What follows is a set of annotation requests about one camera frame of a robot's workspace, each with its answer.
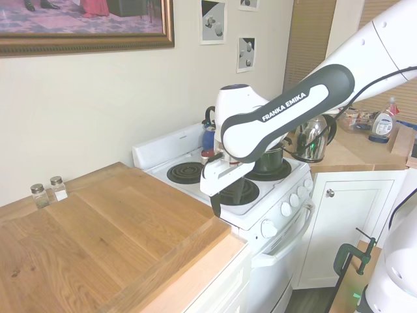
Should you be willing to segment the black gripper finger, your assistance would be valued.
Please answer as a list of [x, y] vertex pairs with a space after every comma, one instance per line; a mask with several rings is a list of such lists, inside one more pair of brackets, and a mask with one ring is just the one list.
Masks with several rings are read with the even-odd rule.
[[245, 177], [241, 177], [233, 183], [233, 203], [240, 204], [242, 201], [244, 186], [245, 186]]

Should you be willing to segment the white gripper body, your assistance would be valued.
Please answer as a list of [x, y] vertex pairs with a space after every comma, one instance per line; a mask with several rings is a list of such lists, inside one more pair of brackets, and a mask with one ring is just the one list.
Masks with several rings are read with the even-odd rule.
[[201, 171], [200, 191], [214, 196], [251, 172], [254, 166], [254, 162], [232, 164], [223, 155], [215, 155], [207, 160]]

